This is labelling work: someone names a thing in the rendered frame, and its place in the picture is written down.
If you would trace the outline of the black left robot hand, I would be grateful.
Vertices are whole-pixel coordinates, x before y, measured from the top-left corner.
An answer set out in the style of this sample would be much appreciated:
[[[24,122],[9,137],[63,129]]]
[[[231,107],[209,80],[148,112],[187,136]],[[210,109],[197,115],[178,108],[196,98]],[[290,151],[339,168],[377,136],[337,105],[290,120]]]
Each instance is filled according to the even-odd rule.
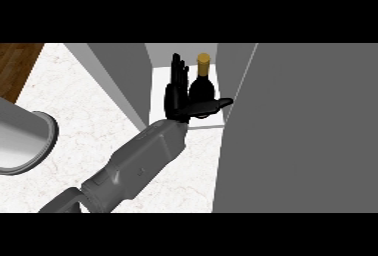
[[[210,115],[234,104],[232,98],[216,98],[210,101],[194,103],[190,99],[190,67],[178,53],[172,60],[172,78],[166,86],[165,112],[166,118],[181,123],[190,123],[193,117],[206,119]]]

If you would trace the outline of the grey cabinet white shelf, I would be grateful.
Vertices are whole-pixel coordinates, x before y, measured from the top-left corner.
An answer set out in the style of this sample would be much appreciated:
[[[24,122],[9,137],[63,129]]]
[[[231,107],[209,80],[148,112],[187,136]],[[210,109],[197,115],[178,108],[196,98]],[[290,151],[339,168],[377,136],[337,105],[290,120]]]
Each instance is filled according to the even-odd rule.
[[[198,76],[198,55],[207,53],[210,55],[210,81],[215,85],[216,98],[224,98],[219,86],[219,78],[216,71],[216,43],[148,43],[147,50],[153,63],[153,88],[151,88],[151,110],[150,122],[154,123],[166,117],[165,112],[165,94],[166,86],[172,78],[172,60],[173,54],[181,55],[190,67],[190,82],[194,82]]]

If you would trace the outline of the dark wine bottle gold cap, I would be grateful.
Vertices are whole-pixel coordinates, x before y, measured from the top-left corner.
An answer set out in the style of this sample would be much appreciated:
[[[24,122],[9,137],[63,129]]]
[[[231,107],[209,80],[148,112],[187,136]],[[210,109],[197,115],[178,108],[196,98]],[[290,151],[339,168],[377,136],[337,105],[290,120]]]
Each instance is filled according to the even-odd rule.
[[[207,53],[200,53],[197,58],[198,76],[190,88],[190,99],[194,103],[210,101],[215,99],[215,85],[209,78],[210,61],[210,55]]]

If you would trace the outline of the large dark grey door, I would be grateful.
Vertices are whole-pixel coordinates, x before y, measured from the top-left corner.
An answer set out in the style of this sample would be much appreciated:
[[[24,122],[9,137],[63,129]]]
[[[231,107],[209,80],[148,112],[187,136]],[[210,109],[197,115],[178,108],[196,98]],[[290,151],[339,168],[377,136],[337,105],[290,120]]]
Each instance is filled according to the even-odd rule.
[[[378,212],[378,44],[259,45],[213,209]]]

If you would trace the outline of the grey cylindrical pot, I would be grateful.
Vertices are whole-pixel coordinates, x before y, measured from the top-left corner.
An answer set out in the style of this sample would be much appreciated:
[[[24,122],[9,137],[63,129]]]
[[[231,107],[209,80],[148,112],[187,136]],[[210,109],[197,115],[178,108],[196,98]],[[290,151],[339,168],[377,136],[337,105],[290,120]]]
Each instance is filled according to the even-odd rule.
[[[0,175],[30,171],[55,147],[60,126],[42,111],[27,111],[0,98]]]

